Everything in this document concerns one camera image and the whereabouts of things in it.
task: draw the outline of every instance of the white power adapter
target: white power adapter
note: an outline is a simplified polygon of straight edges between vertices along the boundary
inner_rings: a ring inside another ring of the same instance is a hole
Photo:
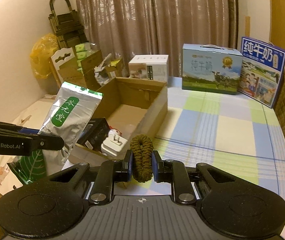
[[[126,145],[127,140],[117,134],[109,134],[101,144],[102,153],[117,157]]]

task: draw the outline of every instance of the yellow plastic bag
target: yellow plastic bag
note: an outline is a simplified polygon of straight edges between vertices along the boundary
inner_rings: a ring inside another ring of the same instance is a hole
[[[30,53],[31,69],[35,78],[46,79],[51,74],[50,57],[59,49],[57,37],[52,33],[41,37]]]

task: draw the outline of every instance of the cardboard box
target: cardboard box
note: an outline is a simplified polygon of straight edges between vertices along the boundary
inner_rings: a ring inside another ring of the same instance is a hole
[[[100,88],[100,85],[95,79],[93,69],[101,62],[102,54],[101,50],[98,50],[81,61],[81,66],[83,68],[84,74],[77,70],[78,64],[76,57],[73,57],[72,59],[61,65],[60,70],[58,70],[58,73],[60,74],[60,76],[62,76],[63,80],[68,83],[96,91]]]
[[[110,78],[114,78],[114,77],[128,77],[128,71],[124,65],[124,59],[123,58],[119,58],[116,59],[112,62],[110,62],[109,66],[105,67],[105,70],[108,73],[108,76]]]
[[[168,55],[136,55],[128,63],[131,78],[168,82]]]
[[[97,91],[103,93],[103,98],[92,118],[106,118],[108,125],[128,140],[116,159],[124,158],[134,136],[146,134],[153,138],[167,114],[165,82],[116,77]],[[99,166],[112,157],[76,144],[68,159],[71,163]]]
[[[274,107],[281,90],[285,50],[243,37],[241,53],[244,57],[239,91],[265,106]]]
[[[236,49],[184,44],[182,88],[234,95],[241,65],[242,54]]]

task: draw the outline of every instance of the green label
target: green label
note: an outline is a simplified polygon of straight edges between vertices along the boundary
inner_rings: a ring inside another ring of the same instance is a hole
[[[92,91],[92,90],[90,90],[88,88],[85,88],[85,87],[80,87],[80,86],[77,86],[77,85],[73,85],[73,84],[70,84],[70,83],[68,83],[66,81],[63,83],[63,86],[68,88],[68,89],[71,89],[71,90],[73,90],[75,92],[78,92],[77,90],[79,90],[79,91],[85,91],[85,92],[87,92],[89,94],[97,95],[98,97],[96,97],[96,98],[99,98],[99,99],[102,99],[102,96],[103,96],[103,93]]]
[[[61,127],[78,102],[79,99],[76,97],[68,98],[52,117],[52,124],[54,126]]]

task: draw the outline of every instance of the white box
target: white box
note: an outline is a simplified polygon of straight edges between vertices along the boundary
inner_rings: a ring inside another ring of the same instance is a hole
[[[168,82],[168,55],[136,55],[128,63],[131,78]]]

